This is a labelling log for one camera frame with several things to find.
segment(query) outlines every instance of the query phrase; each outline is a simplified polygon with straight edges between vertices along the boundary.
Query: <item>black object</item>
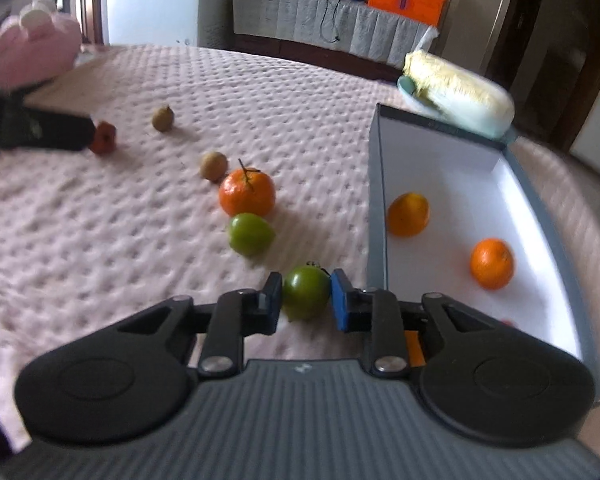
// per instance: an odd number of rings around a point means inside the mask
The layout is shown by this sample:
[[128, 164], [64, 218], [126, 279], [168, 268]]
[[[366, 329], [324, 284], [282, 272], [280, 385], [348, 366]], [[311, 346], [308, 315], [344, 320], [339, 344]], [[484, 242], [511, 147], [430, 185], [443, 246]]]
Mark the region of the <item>black object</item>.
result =
[[[243, 336], [274, 332], [281, 294], [282, 277], [274, 272], [261, 292], [228, 292], [217, 306], [175, 296], [43, 355], [16, 382], [27, 429], [91, 445], [146, 433], [182, 406], [199, 379], [242, 370]], [[205, 332], [200, 362], [229, 359], [221, 374], [186, 367], [196, 335]]]
[[324, 24], [324, 19], [327, 16], [327, 9], [329, 8], [329, 0], [324, 0], [324, 13], [322, 14], [322, 19], [320, 20], [320, 38], [326, 43], [336, 43], [340, 41], [340, 36], [338, 33], [338, 28], [336, 27], [336, 12], [338, 11], [338, 6], [342, 0], [338, 0], [333, 7], [333, 14], [331, 15], [331, 27], [334, 30], [334, 35], [332, 40], [327, 40], [322, 34], [322, 26]]
[[17, 94], [0, 94], [0, 149], [45, 148], [76, 152], [93, 142], [91, 118], [38, 110], [22, 104], [35, 86]]
[[[243, 365], [243, 338], [275, 332], [275, 272], [261, 291], [201, 306], [175, 296], [39, 357], [15, 391], [33, 444], [2, 472], [600, 478], [600, 460], [572, 439], [594, 393], [578, 360], [443, 294], [401, 302], [354, 288], [340, 269], [331, 293], [339, 328], [365, 333], [360, 360]], [[424, 366], [410, 368], [404, 330], [418, 331]], [[198, 368], [187, 368], [203, 332]]]

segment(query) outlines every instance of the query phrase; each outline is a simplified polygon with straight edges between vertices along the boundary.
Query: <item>fruit stem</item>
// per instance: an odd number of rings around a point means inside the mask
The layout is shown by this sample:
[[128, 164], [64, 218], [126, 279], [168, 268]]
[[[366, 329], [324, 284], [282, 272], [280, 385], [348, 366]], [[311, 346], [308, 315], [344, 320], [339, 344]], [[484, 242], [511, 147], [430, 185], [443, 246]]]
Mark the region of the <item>fruit stem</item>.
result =
[[242, 161], [240, 159], [238, 159], [238, 162], [240, 163], [240, 167], [242, 168], [242, 171], [244, 172], [244, 179], [247, 183], [247, 186], [249, 186], [251, 188], [251, 190], [253, 190], [253, 186], [251, 185], [251, 182], [249, 180], [249, 172], [247, 171], [247, 168], [244, 167], [244, 164], [242, 163]]
[[249, 172], [251, 171], [251, 173], [261, 173], [261, 171], [260, 170], [247, 170], [247, 168], [244, 167], [244, 164], [242, 163], [242, 161], [240, 159], [238, 159], [238, 162], [240, 163], [240, 167], [242, 168], [242, 171], [244, 172], [244, 179], [245, 179], [247, 185], [253, 191], [254, 190], [253, 189], [253, 184], [249, 180]]

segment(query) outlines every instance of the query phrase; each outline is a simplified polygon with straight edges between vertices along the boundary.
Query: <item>red fruit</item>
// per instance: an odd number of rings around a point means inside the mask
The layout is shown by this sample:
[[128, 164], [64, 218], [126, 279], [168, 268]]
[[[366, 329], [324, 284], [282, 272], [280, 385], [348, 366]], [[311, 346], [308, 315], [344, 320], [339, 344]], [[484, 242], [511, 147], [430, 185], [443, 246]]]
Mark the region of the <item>red fruit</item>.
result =
[[107, 121], [99, 122], [89, 149], [96, 155], [107, 155], [107, 153], [115, 151], [116, 127], [107, 123]]

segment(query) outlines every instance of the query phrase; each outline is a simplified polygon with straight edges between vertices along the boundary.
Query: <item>pink stuffed toy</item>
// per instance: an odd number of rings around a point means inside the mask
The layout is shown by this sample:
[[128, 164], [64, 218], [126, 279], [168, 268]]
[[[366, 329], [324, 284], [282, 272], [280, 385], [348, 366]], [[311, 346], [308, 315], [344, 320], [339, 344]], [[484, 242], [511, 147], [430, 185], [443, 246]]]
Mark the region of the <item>pink stuffed toy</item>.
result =
[[56, 12], [54, 0], [33, 0], [0, 27], [0, 91], [33, 85], [68, 72], [80, 52], [77, 20]]

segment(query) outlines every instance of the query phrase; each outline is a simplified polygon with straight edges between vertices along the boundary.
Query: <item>black gripper pad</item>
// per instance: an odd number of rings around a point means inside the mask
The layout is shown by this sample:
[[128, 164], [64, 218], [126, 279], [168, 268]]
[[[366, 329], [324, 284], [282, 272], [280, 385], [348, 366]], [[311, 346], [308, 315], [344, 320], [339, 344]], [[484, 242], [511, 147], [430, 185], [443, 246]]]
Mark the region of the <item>black gripper pad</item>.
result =
[[576, 434], [594, 382], [575, 357], [447, 296], [422, 304], [429, 317], [424, 403], [441, 420], [498, 446], [536, 446]]
[[15, 400], [33, 438], [101, 445], [165, 423], [192, 389], [190, 298], [163, 301], [27, 365]]

